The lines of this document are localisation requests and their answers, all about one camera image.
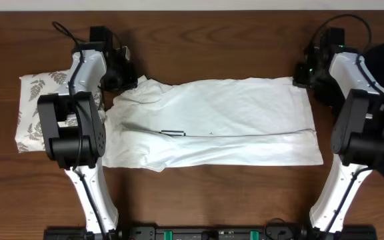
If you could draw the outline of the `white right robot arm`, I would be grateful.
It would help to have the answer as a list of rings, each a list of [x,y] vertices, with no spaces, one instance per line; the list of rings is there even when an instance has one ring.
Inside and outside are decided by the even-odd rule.
[[[311,89],[332,107],[332,167],[309,213],[308,239],[376,239],[372,227],[344,226],[360,185],[373,171],[384,177],[384,79],[358,50],[341,43],[310,44],[297,64],[293,84]]]

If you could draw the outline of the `fern-print fabric bag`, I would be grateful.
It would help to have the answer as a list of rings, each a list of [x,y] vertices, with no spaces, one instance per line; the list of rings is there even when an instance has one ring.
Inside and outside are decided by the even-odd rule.
[[[21,96],[15,142],[18,152],[43,151],[45,144],[38,114],[37,100],[54,92],[65,82],[68,71],[54,71],[20,77]]]

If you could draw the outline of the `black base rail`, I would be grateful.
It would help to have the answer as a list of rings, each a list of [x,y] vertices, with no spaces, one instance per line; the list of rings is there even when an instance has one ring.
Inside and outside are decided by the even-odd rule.
[[[136,226],[111,230],[106,239],[118,240],[377,240],[372,225],[347,225],[342,231],[325,235],[297,223],[272,221],[262,227],[158,227]]]

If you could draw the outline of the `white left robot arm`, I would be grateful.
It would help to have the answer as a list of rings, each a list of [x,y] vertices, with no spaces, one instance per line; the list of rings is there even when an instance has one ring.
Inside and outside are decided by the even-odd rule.
[[[94,94],[101,83],[114,81],[134,88],[137,78],[127,47],[112,53],[76,50],[66,80],[38,98],[37,108],[45,151],[74,184],[86,225],[48,227],[44,239],[118,239],[118,211],[105,182],[102,156],[106,132]]]

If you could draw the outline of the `white printed t-shirt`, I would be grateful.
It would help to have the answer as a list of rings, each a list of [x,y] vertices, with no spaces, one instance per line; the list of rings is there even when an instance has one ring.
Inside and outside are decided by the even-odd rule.
[[[140,77],[106,113],[106,167],[321,165],[307,92],[291,78],[166,85]]]

